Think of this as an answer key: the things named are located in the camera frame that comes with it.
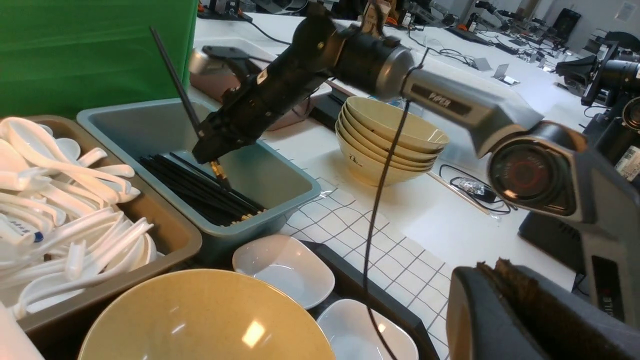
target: black chopstick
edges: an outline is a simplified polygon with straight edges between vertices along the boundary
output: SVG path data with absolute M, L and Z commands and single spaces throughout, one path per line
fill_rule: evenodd
M 197 187 L 204 193 L 210 194 L 214 198 L 218 199 L 220 202 L 225 203 L 227 206 L 230 206 L 231 208 L 237 209 L 240 212 L 248 213 L 251 215 L 255 215 L 257 213 L 257 210 L 254 210 L 252 208 L 247 208 L 246 206 L 244 206 L 244 204 L 236 201 L 236 199 L 230 196 L 230 194 L 226 192 L 224 189 L 212 186 L 210 181 L 207 181 L 207 182 L 202 181 L 200 177 L 198 177 L 196 174 L 176 164 L 175 162 L 165 158 L 164 156 L 157 155 L 157 156 L 153 156 L 152 158 L 154 159 L 154 161 L 158 161 L 162 163 L 164 166 L 171 169 L 172 172 L 176 172 L 182 175 L 184 179 L 186 181 L 189 181 L 189 183 L 191 183 L 193 186 Z
M 189 101 L 189 97 L 187 96 L 187 92 L 184 90 L 184 87 L 180 82 L 180 78 L 178 78 L 178 74 L 175 71 L 175 67 L 171 63 L 169 54 L 167 54 L 166 49 L 164 48 L 164 44 L 160 39 L 160 34 L 158 34 L 156 29 L 154 29 L 152 26 L 149 26 L 149 31 L 151 31 L 151 35 L 154 37 L 154 41 L 156 42 L 156 46 L 158 48 L 158 51 L 160 52 L 160 57 L 162 57 L 164 66 L 166 67 L 166 70 L 169 72 L 169 75 L 171 76 L 171 80 L 173 81 L 173 86 L 175 87 L 175 90 L 178 92 L 178 95 L 180 96 L 180 100 L 182 101 L 182 106 L 184 107 L 184 111 L 186 111 L 187 117 L 189 118 L 189 121 L 191 121 L 191 126 L 193 126 L 193 130 L 196 132 L 196 135 L 198 136 L 198 138 L 201 138 L 202 132 L 199 129 L 200 121 L 198 120 L 198 115 L 196 114 L 196 111 L 193 109 L 193 105 L 191 105 L 191 101 Z M 222 169 L 222 166 L 220 165 L 220 162 L 218 161 L 218 159 L 214 159 L 211 161 L 211 168 L 213 169 L 216 176 L 218 176 L 218 178 L 220 179 L 220 185 L 225 188 L 231 189 L 231 184 L 229 183 L 229 180 L 227 179 L 227 175 L 225 174 L 225 171 Z
M 209 180 L 211 180 L 211 181 L 213 181 L 215 183 L 218 183 L 218 180 L 215 177 L 207 174 L 201 168 L 198 168 L 196 165 L 188 162 L 187 160 L 181 158 L 180 156 L 177 156 L 176 154 L 174 154 L 172 152 L 169 152 L 169 155 L 171 157 L 173 157 L 174 159 L 178 160 L 179 162 L 187 165 L 191 170 L 194 170 L 195 172 L 197 172 L 201 176 L 204 176 L 207 179 L 209 179 Z M 260 205 L 257 201 L 249 199 L 248 197 L 244 196 L 243 194 L 239 193 L 238 191 L 236 191 L 234 189 L 230 189 L 229 192 L 234 194 L 236 197 L 240 198 L 242 201 L 244 201 L 247 204 L 249 204 L 252 207 L 254 207 L 256 209 L 256 211 L 266 211 L 267 210 L 267 208 L 265 208 L 264 206 Z
M 182 184 L 178 179 L 174 179 L 170 175 L 168 175 L 166 173 L 166 169 L 164 169 L 162 165 L 154 163 L 151 159 L 141 158 L 140 162 L 149 172 L 151 172 L 154 176 L 158 177 L 159 180 L 161 180 L 165 185 L 167 185 L 167 187 L 169 187 L 171 191 L 178 193 L 179 196 L 182 195 L 180 196 L 181 198 L 183 196 L 189 197 L 191 199 L 191 201 L 189 201 L 189 205 L 194 207 L 194 209 L 197 212 L 201 213 L 201 215 L 203 215 L 202 214 L 203 212 L 208 213 L 210 212 L 210 210 L 215 209 L 217 213 L 224 215 L 225 218 L 230 218 L 231 219 L 230 221 L 233 221 L 233 220 L 240 221 L 242 220 L 243 216 L 245 216 L 243 213 L 239 211 L 236 211 L 234 209 L 229 209 L 221 206 L 220 204 L 217 204 L 216 199 L 210 198 L 208 194 L 194 192 L 192 188 L 188 188 L 187 186 Z M 199 203 L 202 203 L 203 205 L 206 206 L 206 208 L 203 208 L 201 206 L 197 206 L 197 207 L 194 206 L 192 204 L 194 200 L 198 201 Z M 225 223 L 227 221 L 217 220 L 216 222 Z

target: brown plastic tray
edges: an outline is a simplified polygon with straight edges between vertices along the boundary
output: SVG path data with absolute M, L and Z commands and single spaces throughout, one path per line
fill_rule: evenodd
M 98 140 L 69 119 L 52 115 L 29 119 L 49 126 L 56 138 L 74 139 L 83 153 L 95 147 L 104 149 L 109 156 L 95 164 L 96 167 L 122 164 L 122 161 Z M 149 222 L 155 224 L 149 234 L 155 240 L 158 251 L 165 256 L 18 321 L 40 350 L 71 336 L 83 336 L 102 310 L 118 295 L 145 280 L 168 272 L 200 250 L 202 235 L 191 222 L 140 177 L 134 176 L 130 182 L 141 194 L 133 201 L 119 204 L 118 207 L 134 222 L 146 217 Z

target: blue label on spoon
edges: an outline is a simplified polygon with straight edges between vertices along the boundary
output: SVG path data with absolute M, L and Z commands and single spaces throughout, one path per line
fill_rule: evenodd
M 44 240 L 44 235 L 40 231 L 36 231 L 33 234 L 35 235 L 35 238 L 33 239 L 34 243 L 39 243 Z

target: power adapter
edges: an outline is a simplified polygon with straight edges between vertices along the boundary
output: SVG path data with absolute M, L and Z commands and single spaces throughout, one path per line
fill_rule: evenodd
M 487 202 L 489 204 L 495 202 L 495 199 L 498 197 L 498 195 L 495 194 L 495 191 L 486 185 L 484 186 L 484 193 L 482 195 L 472 192 L 469 192 L 468 194 L 478 201 Z

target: grid pattern mat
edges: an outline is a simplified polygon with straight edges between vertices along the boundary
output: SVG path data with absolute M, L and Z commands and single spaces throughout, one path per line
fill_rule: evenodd
M 291 215 L 280 233 L 326 244 L 362 271 L 371 209 L 325 179 L 316 180 L 322 195 Z M 369 278 L 422 319 L 438 356 L 448 359 L 445 323 L 451 267 L 402 235 L 380 213 L 374 227 Z

